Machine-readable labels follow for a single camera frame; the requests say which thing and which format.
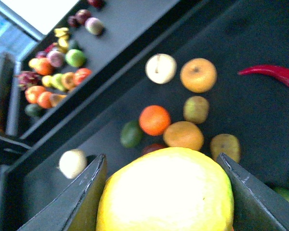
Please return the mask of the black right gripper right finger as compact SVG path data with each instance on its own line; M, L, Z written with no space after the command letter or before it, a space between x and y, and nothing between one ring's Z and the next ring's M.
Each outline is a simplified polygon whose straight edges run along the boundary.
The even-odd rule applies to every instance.
M221 153L217 163L227 173L234 195L236 231L289 231L289 202L242 166Z

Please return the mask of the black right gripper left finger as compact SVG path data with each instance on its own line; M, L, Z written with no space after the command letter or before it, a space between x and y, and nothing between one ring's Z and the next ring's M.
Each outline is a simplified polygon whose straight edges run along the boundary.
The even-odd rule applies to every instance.
M94 231L107 174L106 155L98 155L52 202L20 231Z

